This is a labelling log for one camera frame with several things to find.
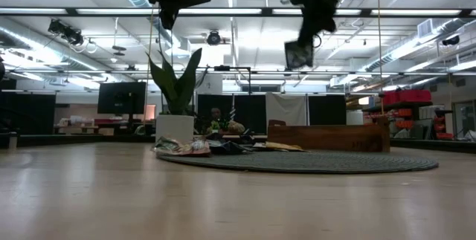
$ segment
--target white planter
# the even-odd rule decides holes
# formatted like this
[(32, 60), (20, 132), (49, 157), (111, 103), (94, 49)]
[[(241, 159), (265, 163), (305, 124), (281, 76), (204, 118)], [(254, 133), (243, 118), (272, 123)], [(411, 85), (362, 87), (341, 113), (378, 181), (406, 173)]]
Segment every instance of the white planter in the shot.
[(193, 139), (193, 117), (160, 114), (155, 124), (155, 140), (168, 137), (186, 144)]

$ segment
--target potted plant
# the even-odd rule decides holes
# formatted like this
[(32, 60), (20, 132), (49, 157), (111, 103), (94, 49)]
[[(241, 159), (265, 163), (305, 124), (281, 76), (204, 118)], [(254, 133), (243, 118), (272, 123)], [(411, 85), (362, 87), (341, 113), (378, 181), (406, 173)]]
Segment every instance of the potted plant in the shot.
[(162, 55), (162, 68), (149, 56), (150, 73), (155, 84), (161, 89), (169, 106), (170, 114), (160, 114), (155, 124), (155, 140), (169, 137), (183, 144), (193, 139), (193, 117), (186, 115), (196, 87), (196, 69), (202, 58), (202, 49), (195, 51), (184, 73), (177, 79), (173, 67)]

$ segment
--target round rug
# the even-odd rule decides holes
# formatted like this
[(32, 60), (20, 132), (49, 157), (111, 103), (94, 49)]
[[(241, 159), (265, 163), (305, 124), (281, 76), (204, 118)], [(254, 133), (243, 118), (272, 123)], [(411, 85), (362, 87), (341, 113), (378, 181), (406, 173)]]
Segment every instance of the round rug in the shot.
[(159, 159), (217, 169), (283, 173), (384, 173), (433, 169), (427, 158), (361, 152), (254, 152), (247, 155), (214, 155), (210, 158), (159, 155)]

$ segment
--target black partition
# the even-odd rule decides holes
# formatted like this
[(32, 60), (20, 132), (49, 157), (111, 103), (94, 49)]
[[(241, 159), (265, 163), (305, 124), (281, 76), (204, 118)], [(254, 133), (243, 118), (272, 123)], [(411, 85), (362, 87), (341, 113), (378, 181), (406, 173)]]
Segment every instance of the black partition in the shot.
[(235, 121), (257, 134), (266, 134), (266, 96), (235, 95)]
[(199, 94), (197, 98), (197, 114), (203, 117), (211, 117), (211, 109), (218, 108), (222, 115), (230, 113), (233, 107), (233, 96)]
[(346, 125), (344, 95), (309, 96), (310, 125)]
[(0, 119), (21, 134), (53, 134), (56, 95), (0, 92)]

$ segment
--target white curtain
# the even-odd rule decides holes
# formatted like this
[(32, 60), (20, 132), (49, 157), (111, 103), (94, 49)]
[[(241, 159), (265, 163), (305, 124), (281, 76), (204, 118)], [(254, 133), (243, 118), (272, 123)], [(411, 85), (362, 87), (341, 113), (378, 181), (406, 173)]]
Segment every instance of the white curtain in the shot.
[(306, 125), (306, 97), (304, 95), (266, 94), (266, 122), (281, 120), (287, 126)]

